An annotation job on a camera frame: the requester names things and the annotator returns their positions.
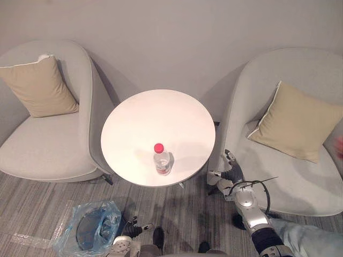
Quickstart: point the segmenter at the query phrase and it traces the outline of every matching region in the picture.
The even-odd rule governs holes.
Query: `beige pillow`
[[[40,57],[34,63],[0,67],[0,78],[33,117],[70,114],[79,110],[62,80],[54,56]]]
[[[319,148],[343,117],[343,106],[279,82],[273,102],[248,139],[317,163]]]

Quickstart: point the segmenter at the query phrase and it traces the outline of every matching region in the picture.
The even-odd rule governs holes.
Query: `white round table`
[[[108,165],[122,178],[141,186],[168,186],[196,173],[208,160],[215,139],[211,115],[193,97],[174,90],[151,90],[119,104],[101,133]],[[159,175],[154,145],[172,154],[172,168]]]

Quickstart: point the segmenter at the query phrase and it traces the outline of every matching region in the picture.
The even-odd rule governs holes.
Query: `plastic bag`
[[[113,201],[90,202],[73,208],[67,229],[54,249],[58,256],[98,256],[111,246],[121,221]]]

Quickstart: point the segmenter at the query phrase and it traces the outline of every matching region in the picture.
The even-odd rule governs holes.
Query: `shoe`
[[[165,243],[165,232],[163,231],[163,228],[158,226],[154,230],[154,234],[152,236],[152,243],[158,247],[158,249],[161,250],[161,253],[163,251],[163,245]]]
[[[199,245],[198,253],[206,253],[210,248],[210,244],[206,241],[203,241]]]

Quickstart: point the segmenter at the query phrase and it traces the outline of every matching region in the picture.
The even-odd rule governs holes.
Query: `gray wall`
[[[281,47],[343,53],[342,0],[0,0],[0,55],[33,39],[71,39],[122,101],[175,89],[220,120],[235,80]]]

